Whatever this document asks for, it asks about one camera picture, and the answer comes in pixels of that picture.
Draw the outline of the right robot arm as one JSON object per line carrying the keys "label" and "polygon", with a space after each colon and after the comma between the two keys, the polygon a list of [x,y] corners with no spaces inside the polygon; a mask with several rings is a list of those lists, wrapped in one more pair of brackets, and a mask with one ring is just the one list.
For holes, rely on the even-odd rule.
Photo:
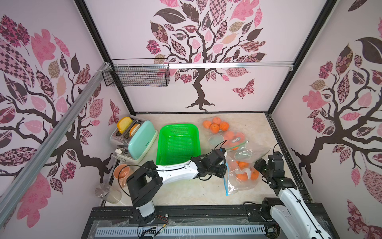
{"label": "right robot arm", "polygon": [[265,178],[276,198],[264,198],[260,215],[275,221],[288,239],[331,239],[331,235],[316,220],[305,204],[292,179],[285,176],[280,152],[258,159],[254,168]]}

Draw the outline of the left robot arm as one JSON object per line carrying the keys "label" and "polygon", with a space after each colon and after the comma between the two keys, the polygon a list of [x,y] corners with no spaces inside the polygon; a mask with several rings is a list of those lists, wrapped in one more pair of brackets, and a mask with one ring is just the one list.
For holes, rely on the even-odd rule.
{"label": "left robot arm", "polygon": [[180,164],[163,166],[152,160],[145,162],[126,179],[132,206],[143,218],[153,216],[153,198],[164,184],[206,176],[223,178],[227,172],[226,157],[226,150],[217,148]]}

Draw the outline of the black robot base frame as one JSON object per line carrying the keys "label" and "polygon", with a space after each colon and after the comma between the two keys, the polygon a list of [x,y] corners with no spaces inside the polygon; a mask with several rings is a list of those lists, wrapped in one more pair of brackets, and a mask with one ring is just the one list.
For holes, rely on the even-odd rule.
{"label": "black robot base frame", "polygon": [[141,217],[131,206],[93,208],[82,239],[94,239],[97,228],[166,227],[210,225],[263,225],[263,239],[284,239],[286,236],[275,221],[260,215],[260,204],[244,202],[240,205],[157,206],[148,219]]}

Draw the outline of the blue zip clear bag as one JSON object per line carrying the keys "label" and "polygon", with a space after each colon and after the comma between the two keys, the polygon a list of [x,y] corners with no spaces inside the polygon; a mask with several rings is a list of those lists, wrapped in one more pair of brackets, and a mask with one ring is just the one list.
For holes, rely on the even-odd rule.
{"label": "blue zip clear bag", "polygon": [[227,172],[223,180],[226,196],[253,189],[258,184],[260,173],[254,168],[254,162],[237,161],[227,156],[225,165]]}

